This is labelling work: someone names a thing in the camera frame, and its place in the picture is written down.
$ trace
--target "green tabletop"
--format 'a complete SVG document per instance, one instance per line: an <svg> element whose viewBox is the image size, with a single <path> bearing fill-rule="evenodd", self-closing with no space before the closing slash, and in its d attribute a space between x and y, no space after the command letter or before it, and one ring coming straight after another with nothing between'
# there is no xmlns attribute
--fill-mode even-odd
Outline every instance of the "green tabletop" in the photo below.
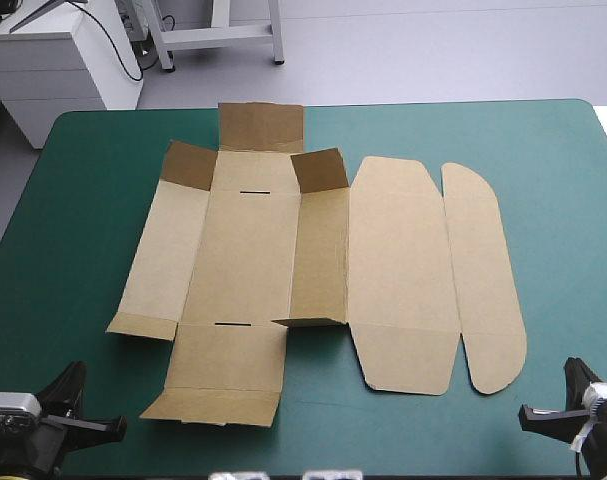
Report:
<svg viewBox="0 0 607 480"><path fill-rule="evenodd" d="M88 363L86 414L125 414L122 444L71 454L71 474L361 468L369 474L567 474L568 447L522 433L521 403L562 408L562 366L607 379L607 139L581 101L306 111L306 148L338 146L354 177L366 155L422 160L440 185L455 161L501 205L528 333L517 380L482 396L459 346L440 397L369 390L348 329L289 333L271 429L144 421L171 344L107 335L170 139L218 145L216 110L71 113L47 142L0 245L0 390L36 391Z"/></svg>

